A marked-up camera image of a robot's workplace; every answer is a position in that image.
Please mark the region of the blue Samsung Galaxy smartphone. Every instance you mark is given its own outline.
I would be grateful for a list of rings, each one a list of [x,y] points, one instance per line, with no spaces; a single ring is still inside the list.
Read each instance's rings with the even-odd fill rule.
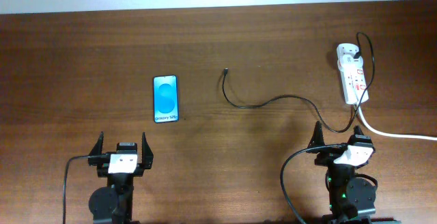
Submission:
[[[153,91],[154,121],[157,124],[178,121],[179,103],[177,76],[155,76],[153,78]]]

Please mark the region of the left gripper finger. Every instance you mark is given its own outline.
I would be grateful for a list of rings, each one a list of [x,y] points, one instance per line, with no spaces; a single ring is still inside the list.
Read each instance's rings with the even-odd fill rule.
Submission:
[[[152,157],[152,150],[147,143],[145,132],[141,135],[141,156],[142,157]]]
[[[94,145],[94,147],[91,149],[89,153],[90,156],[99,156],[102,154],[103,141],[104,141],[104,133],[100,132],[96,144]]]

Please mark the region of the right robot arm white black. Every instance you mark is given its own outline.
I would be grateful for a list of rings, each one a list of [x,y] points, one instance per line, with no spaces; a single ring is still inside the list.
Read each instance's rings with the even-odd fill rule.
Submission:
[[[307,147],[316,154],[315,165],[326,167],[325,185],[329,194],[330,214],[324,215],[324,223],[370,223],[376,213],[374,201],[378,181],[357,169],[368,164],[375,152],[370,137],[359,126],[346,143],[326,145],[322,125],[315,123],[312,138]]]

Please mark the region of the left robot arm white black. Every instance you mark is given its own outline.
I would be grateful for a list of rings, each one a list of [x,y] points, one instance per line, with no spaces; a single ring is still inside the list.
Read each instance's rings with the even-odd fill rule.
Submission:
[[[118,143],[116,151],[103,149],[104,134],[101,133],[91,149],[88,164],[96,167],[99,178],[105,178],[107,185],[95,190],[89,198],[89,211],[94,223],[131,224],[134,179],[152,168],[154,154],[141,135],[141,148],[137,143]]]

